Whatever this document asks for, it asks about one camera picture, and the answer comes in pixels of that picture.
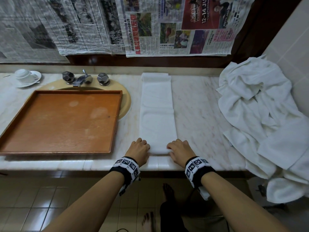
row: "foot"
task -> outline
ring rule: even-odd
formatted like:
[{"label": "foot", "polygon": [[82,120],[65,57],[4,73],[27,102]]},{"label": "foot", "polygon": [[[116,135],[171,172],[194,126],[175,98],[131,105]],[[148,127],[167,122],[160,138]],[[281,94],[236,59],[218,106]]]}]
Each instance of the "foot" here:
[{"label": "foot", "polygon": [[175,201],[174,190],[169,184],[163,183],[163,193],[165,201]]},{"label": "foot", "polygon": [[143,232],[155,232],[155,217],[154,217],[154,213],[150,212],[146,213],[144,216],[144,220],[141,223],[142,227],[143,227]]}]

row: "tray rim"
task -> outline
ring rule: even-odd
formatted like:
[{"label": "tray rim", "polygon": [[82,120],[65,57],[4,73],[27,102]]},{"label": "tray rim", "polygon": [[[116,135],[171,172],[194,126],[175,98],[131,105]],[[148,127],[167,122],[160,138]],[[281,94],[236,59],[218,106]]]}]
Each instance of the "tray rim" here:
[{"label": "tray rim", "polygon": [[36,98],[38,94],[115,94],[120,96],[120,100],[118,102],[117,107],[117,113],[120,112],[121,102],[122,102],[122,90],[35,90],[32,92],[32,94],[27,98],[25,103],[22,105],[22,107],[19,109],[17,114],[14,116],[14,118],[11,120],[11,122],[8,124],[8,126],[5,128],[5,130],[0,135],[0,156],[13,156],[13,155],[27,155],[27,156],[37,156],[37,155],[84,155],[84,154],[110,154],[114,147],[115,142],[115,136],[117,132],[118,127],[118,118],[114,121],[114,128],[113,128],[113,138],[112,142],[109,146],[108,151],[65,151],[65,152],[3,152],[1,150],[2,145],[5,143],[7,136],[10,135],[11,129],[14,128],[15,125],[18,124],[19,117],[22,117],[24,113],[27,111],[27,109],[31,106],[32,102]]}]

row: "black pants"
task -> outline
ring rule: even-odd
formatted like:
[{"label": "black pants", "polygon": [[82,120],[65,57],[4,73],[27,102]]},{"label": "black pants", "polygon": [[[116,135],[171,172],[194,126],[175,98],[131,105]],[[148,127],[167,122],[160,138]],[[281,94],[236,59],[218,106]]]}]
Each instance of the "black pants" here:
[{"label": "black pants", "polygon": [[160,207],[161,232],[189,232],[183,224],[179,209],[175,203],[166,201]]}]

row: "faucet handle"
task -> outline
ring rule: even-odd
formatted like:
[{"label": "faucet handle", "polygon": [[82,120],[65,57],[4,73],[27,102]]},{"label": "faucet handle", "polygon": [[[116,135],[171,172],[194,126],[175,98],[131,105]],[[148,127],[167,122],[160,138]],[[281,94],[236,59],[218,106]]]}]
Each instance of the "faucet handle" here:
[{"label": "faucet handle", "polygon": [[108,75],[106,73],[102,73],[102,72],[98,74],[97,80],[100,83],[100,85],[102,85],[102,86],[107,86],[111,82],[109,80]]},{"label": "faucet handle", "polygon": [[75,81],[75,76],[72,72],[65,71],[62,73],[62,79],[64,79],[67,84],[72,84]]}]

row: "forearm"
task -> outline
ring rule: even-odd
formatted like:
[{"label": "forearm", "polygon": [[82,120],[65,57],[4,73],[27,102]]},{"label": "forearm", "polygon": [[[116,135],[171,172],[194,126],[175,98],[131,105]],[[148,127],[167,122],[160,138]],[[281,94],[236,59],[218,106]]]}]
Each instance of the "forearm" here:
[{"label": "forearm", "polygon": [[44,232],[97,232],[124,180],[121,173],[110,172],[47,226]]},{"label": "forearm", "polygon": [[205,174],[201,183],[236,232],[288,231],[278,219],[215,172]]}]

